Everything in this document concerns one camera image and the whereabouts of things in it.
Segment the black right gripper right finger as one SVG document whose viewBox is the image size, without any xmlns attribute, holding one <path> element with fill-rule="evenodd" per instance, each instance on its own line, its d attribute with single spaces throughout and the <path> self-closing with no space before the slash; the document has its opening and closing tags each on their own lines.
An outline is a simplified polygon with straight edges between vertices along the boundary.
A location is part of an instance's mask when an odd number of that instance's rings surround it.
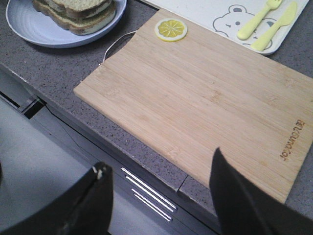
<svg viewBox="0 0 313 235">
<path fill-rule="evenodd" d="M 311 235 L 313 221 L 263 192 L 214 152 L 210 190 L 224 235 Z"/>
</svg>

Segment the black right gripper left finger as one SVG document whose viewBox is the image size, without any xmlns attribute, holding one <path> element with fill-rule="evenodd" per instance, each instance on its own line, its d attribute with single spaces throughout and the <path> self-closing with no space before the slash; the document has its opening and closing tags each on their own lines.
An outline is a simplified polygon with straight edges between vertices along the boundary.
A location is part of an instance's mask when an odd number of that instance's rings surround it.
<svg viewBox="0 0 313 235">
<path fill-rule="evenodd" d="M 97 162 L 69 190 L 2 235 L 106 235 L 113 208 L 113 173 Z"/>
</svg>

